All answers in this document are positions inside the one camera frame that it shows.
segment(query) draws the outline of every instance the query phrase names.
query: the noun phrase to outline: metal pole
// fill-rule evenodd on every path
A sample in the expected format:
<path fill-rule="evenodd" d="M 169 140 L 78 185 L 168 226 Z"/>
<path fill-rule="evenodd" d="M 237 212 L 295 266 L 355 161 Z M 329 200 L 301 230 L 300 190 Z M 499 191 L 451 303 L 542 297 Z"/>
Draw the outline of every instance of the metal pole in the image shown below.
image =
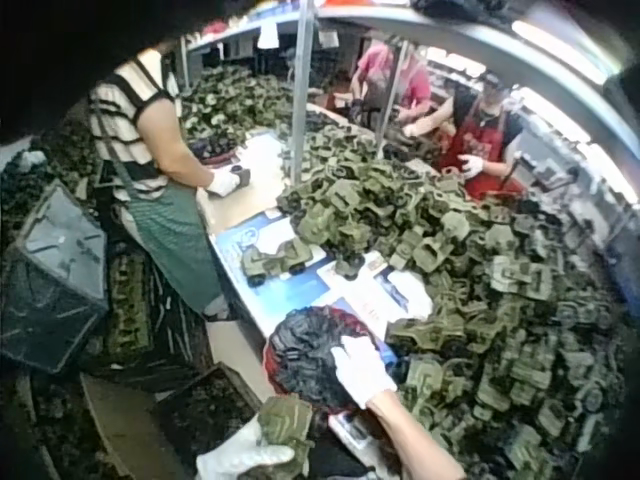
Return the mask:
<path fill-rule="evenodd" d="M 635 205 L 630 205 L 627 214 L 624 215 L 623 213 L 623 216 L 622 218 L 620 218 L 620 222 L 618 223 L 618 225 L 615 225 L 615 224 L 613 225 L 613 227 L 611 228 L 611 233 L 603 242 L 605 247 L 609 246 L 609 244 L 613 242 L 616 239 L 616 237 L 620 235 L 620 233 L 622 233 L 622 231 L 627 226 L 627 224 L 631 222 L 631 219 L 633 218 L 633 216 L 638 214 L 637 209 L 639 207 L 640 207 L 640 203 L 636 203 Z"/>
<path fill-rule="evenodd" d="M 189 91 L 189 64 L 187 62 L 187 41 L 184 35 L 180 37 L 180 57 L 182 58 L 182 75 L 184 76 L 184 89 Z"/>
<path fill-rule="evenodd" d="M 313 0 L 300 1 L 298 38 L 296 41 L 295 84 L 293 86 L 293 118 L 291 120 L 292 163 L 291 183 L 302 180 L 302 156 L 304 153 L 304 133 L 307 118 L 307 91 L 309 90 L 309 70 L 313 49 L 314 3 Z"/>
<path fill-rule="evenodd" d="M 402 70 L 402 62 L 407 54 L 409 48 L 409 42 L 406 40 L 402 42 L 402 46 L 395 47 L 393 51 L 393 65 L 391 66 L 391 81 L 387 84 L 387 103 L 382 111 L 382 117 L 378 119 L 378 126 L 376 128 L 376 159 L 382 158 L 382 144 L 384 143 L 384 132 L 387 129 L 387 123 L 389 122 L 389 115 L 393 109 L 395 103 L 396 90 L 398 89 L 398 79 L 400 78 L 400 71 Z"/>

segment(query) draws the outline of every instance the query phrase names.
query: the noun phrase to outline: glove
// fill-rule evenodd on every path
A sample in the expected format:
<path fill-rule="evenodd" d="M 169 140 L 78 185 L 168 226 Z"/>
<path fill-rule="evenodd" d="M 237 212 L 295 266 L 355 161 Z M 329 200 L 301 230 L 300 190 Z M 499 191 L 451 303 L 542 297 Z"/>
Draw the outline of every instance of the glove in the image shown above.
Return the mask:
<path fill-rule="evenodd" d="M 356 98 L 351 102 L 351 108 L 349 109 L 349 122 L 355 123 L 358 117 L 362 115 L 362 99 Z"/>
<path fill-rule="evenodd" d="M 261 439 L 262 429 L 256 415 L 218 448 L 198 455 L 196 480 L 233 480 L 254 467 L 293 459 L 293 449 L 280 445 L 259 446 Z"/>
<path fill-rule="evenodd" d="M 418 136 L 418 132 L 416 129 L 416 126 L 414 124 L 409 124 L 405 127 L 402 128 L 402 133 L 404 134 L 405 137 L 411 138 L 411 137 L 417 137 Z"/>
<path fill-rule="evenodd" d="M 477 155 L 458 155 L 458 158 L 465 162 L 462 166 L 462 176 L 466 180 L 475 177 L 484 168 L 484 159 Z"/>
<path fill-rule="evenodd" d="M 367 403 L 379 393 L 398 389 L 368 337 L 342 337 L 342 345 L 331 349 L 336 377 L 360 408 L 367 408 Z"/>
<path fill-rule="evenodd" d="M 27 173 L 34 165 L 40 165 L 46 161 L 46 155 L 40 150 L 22 152 L 22 155 L 20 155 L 20 159 L 18 160 L 18 171 L 20 173 Z"/>
<path fill-rule="evenodd" d="M 213 182 L 207 187 L 207 191 L 226 197 L 233 192 L 240 183 L 240 177 L 235 173 L 218 170 L 214 173 Z"/>

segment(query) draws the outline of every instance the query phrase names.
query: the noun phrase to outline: person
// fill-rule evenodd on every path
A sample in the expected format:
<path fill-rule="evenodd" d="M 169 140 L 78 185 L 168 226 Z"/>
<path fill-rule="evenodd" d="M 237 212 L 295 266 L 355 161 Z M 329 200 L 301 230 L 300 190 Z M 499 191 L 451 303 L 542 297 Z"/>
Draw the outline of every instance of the person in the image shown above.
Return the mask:
<path fill-rule="evenodd" d="M 336 377 L 362 409 L 373 413 L 391 438 L 402 465 L 413 480 L 462 480 L 458 462 L 422 428 L 396 395 L 397 386 L 385 371 L 369 337 L 342 337 L 331 349 Z M 260 446 L 260 425 L 254 418 L 217 449 L 200 455 L 200 480 L 236 478 L 258 465 L 277 465 L 293 458 L 285 446 Z"/>
<path fill-rule="evenodd" d="M 219 318 L 227 305 L 195 192 L 228 195 L 239 177 L 203 167 L 185 144 L 177 87 L 162 72 L 168 48 L 143 51 L 96 86 L 90 128 L 123 226 L 194 311 Z"/>
<path fill-rule="evenodd" d="M 363 126 L 375 128 L 377 115 L 385 108 L 392 65 L 393 51 L 384 43 L 372 45 L 362 56 L 351 79 L 351 121 L 357 121 L 360 116 Z M 409 45 L 400 69 L 395 98 L 398 110 L 396 120 L 406 123 L 429 111 L 431 86 L 427 68 L 417 57 L 412 44 Z"/>
<path fill-rule="evenodd" d="M 522 124 L 507 111 L 503 102 L 509 87 L 493 72 L 482 76 L 480 95 L 458 89 L 436 112 L 404 127 L 408 137 L 424 135 L 453 118 L 456 133 L 451 145 L 437 165 L 439 170 L 456 167 L 462 171 L 469 195 L 481 199 L 490 191 L 522 191 L 522 186 L 510 179 L 503 187 L 503 178 L 511 170 Z"/>

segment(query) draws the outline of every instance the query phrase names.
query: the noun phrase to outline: wrist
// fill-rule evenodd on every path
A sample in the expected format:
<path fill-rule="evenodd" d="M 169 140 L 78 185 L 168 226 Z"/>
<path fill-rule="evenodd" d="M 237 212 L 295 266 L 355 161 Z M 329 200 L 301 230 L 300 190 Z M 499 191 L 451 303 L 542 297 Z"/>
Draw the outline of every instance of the wrist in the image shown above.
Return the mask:
<path fill-rule="evenodd" d="M 392 390 L 383 390 L 367 402 L 367 408 L 379 418 L 385 418 L 402 408 L 400 399 Z"/>

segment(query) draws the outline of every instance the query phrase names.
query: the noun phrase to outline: shelf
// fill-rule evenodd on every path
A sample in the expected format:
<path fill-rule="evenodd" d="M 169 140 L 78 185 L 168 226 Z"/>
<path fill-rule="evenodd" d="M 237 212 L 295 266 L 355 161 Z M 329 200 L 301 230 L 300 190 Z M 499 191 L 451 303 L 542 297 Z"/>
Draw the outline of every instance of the shelf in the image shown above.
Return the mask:
<path fill-rule="evenodd" d="M 209 36 L 189 51 L 207 48 L 211 43 L 237 35 L 253 34 L 264 22 L 276 21 L 295 31 L 298 12 L 245 24 L 217 36 Z M 579 119 L 593 141 L 600 144 L 623 172 L 636 192 L 640 192 L 640 139 L 614 108 L 579 75 L 541 50 L 517 37 L 478 24 L 453 24 L 429 19 L 408 9 L 385 6 L 323 7 L 319 20 L 342 22 L 393 33 L 402 38 L 434 45 L 487 65 L 505 80 L 541 92 L 566 115 Z"/>

